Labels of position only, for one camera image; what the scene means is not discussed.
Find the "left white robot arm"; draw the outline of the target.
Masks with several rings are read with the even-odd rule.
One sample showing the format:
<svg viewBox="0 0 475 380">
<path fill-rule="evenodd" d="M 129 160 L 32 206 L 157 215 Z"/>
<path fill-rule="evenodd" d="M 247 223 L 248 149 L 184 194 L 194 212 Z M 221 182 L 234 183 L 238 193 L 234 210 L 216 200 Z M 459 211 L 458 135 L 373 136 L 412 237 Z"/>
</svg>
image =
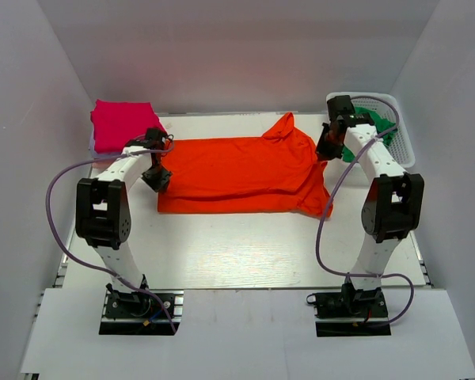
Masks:
<svg viewBox="0 0 475 380">
<path fill-rule="evenodd" d="M 125 145 L 117 158 L 94 178 L 83 178 L 76 189 L 76 234 L 92 247 L 112 274 L 108 285 L 115 299 L 131 317 L 146 317 L 153 306 L 146 276 L 138 269 L 127 243 L 131 212 L 127 191 L 139 179 L 154 192 L 167 190 L 172 173 L 162 164 L 172 137 L 150 128 L 142 138 Z"/>
</svg>

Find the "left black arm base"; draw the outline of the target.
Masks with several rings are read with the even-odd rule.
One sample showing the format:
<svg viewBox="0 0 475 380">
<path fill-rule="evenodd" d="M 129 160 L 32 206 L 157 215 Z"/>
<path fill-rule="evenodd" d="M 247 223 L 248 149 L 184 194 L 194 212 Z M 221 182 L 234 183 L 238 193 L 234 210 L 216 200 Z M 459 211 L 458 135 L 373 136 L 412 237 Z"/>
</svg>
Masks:
<svg viewBox="0 0 475 380">
<path fill-rule="evenodd" d="M 101 313 L 101 336 L 174 336 L 181 323 L 184 292 L 149 295 L 123 293 L 106 286 Z"/>
</svg>

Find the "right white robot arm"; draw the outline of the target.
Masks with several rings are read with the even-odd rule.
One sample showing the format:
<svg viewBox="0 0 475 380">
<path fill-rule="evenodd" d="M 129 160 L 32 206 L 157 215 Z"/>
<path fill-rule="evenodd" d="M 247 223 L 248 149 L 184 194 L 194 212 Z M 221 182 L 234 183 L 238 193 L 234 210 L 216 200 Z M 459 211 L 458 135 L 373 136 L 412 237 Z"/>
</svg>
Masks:
<svg viewBox="0 0 475 380">
<path fill-rule="evenodd" d="M 316 153 L 322 161 L 354 156 L 370 188 L 361 210 L 364 240 L 353 268 L 344 273 L 340 291 L 316 294 L 314 305 L 321 319 L 371 317 L 382 301 L 382 280 L 393 251 L 420 221 L 424 179 L 408 173 L 391 155 L 369 113 L 358 113 L 349 95 L 327 99 L 324 123 Z"/>
</svg>

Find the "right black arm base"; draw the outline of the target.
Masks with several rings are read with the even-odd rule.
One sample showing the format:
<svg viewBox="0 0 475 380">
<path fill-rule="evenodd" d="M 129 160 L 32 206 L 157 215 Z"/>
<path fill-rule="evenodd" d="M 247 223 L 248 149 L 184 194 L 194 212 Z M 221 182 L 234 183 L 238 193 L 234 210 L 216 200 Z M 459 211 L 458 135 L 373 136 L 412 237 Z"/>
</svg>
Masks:
<svg viewBox="0 0 475 380">
<path fill-rule="evenodd" d="M 306 304 L 314 308 L 317 337 L 390 336 L 391 328 L 385 297 L 344 303 L 338 292 L 319 292 L 306 296 Z"/>
</svg>

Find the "orange t-shirt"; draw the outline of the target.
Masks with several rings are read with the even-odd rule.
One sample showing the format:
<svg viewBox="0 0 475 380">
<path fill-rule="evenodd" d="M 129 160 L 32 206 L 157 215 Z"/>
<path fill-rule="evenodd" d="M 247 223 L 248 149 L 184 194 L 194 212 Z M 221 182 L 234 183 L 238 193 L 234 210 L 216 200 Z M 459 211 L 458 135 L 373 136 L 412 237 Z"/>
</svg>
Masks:
<svg viewBox="0 0 475 380">
<path fill-rule="evenodd" d="M 326 162 L 288 112 L 257 137 L 178 140 L 163 163 L 172 172 L 158 212 L 229 214 L 331 211 Z"/>
</svg>

